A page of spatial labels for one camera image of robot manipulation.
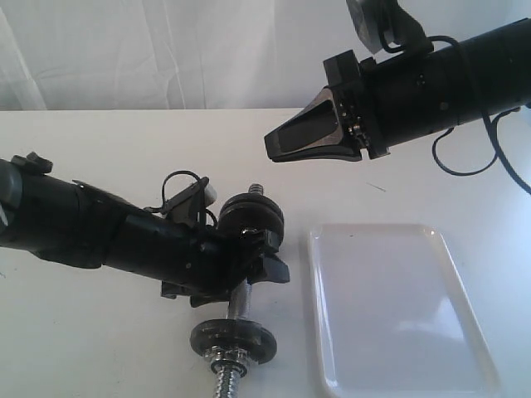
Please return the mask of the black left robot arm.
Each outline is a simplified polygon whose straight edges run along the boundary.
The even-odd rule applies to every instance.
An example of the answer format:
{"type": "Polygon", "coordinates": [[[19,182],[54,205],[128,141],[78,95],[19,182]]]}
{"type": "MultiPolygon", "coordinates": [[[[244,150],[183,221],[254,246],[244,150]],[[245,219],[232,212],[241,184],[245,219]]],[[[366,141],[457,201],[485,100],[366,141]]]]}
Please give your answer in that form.
{"type": "Polygon", "coordinates": [[[51,175],[35,153],[1,163],[1,244],[79,269],[107,266],[155,279],[166,299],[193,307],[227,301],[241,283],[285,284],[278,256],[285,222],[256,190],[231,197],[218,214],[207,177],[139,208],[85,182],[51,175]]]}

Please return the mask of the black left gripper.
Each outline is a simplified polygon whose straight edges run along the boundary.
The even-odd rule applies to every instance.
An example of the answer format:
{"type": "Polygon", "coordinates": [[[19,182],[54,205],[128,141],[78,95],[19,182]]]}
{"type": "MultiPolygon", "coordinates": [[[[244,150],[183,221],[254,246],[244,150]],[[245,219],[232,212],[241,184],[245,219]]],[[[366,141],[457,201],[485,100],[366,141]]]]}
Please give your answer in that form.
{"type": "Polygon", "coordinates": [[[254,275],[257,283],[287,284],[289,266],[276,255],[263,256],[265,252],[277,253],[282,240],[274,231],[245,228],[240,235],[219,243],[202,242],[195,258],[184,265],[190,280],[187,283],[163,281],[160,295],[165,299],[188,297],[191,306],[201,307],[228,301],[232,290],[254,275]]]}

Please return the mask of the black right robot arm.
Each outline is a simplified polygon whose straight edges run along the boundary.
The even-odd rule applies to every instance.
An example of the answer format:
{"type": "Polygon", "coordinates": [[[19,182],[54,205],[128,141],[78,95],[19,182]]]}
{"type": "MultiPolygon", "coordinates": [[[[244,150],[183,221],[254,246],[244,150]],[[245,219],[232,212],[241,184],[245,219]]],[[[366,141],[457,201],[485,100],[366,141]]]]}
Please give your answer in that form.
{"type": "Polygon", "coordinates": [[[327,85],[269,132],[268,158],[350,162],[530,102],[530,21],[418,56],[359,61],[352,51],[324,62],[327,85]]]}

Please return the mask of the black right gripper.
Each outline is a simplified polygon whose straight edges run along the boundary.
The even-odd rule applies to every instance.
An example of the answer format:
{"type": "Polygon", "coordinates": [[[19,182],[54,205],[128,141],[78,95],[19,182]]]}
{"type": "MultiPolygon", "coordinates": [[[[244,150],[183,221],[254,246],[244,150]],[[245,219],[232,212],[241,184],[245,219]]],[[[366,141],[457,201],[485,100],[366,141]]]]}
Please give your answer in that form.
{"type": "Polygon", "coordinates": [[[324,70],[327,88],[264,137],[269,159],[359,162],[363,149],[371,159],[388,155],[373,95],[354,53],[345,51],[325,60],[324,70]]]}

